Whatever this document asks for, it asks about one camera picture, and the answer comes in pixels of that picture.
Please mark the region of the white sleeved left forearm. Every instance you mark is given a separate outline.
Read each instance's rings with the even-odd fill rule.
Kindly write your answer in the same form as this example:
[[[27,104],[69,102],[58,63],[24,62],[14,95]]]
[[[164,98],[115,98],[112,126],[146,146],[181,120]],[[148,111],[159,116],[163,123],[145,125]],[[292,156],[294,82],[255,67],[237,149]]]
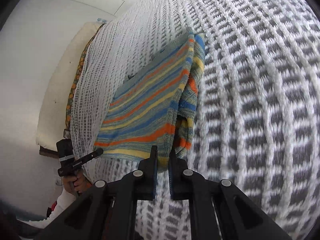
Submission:
[[[48,218],[39,220],[39,221],[27,221],[28,225],[34,226],[39,229],[44,229],[47,227],[52,221],[54,221],[65,209],[67,209],[74,201],[76,200],[76,196],[67,192],[63,189],[61,195],[57,199],[57,205],[55,206],[52,213]]]

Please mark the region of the person's left hand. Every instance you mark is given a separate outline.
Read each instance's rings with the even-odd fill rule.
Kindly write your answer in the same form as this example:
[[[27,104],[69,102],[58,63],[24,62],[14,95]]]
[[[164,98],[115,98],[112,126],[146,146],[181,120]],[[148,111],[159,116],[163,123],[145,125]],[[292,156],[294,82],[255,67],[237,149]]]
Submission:
[[[64,189],[71,194],[83,193],[92,186],[83,169],[76,171],[75,175],[62,177],[62,183]]]

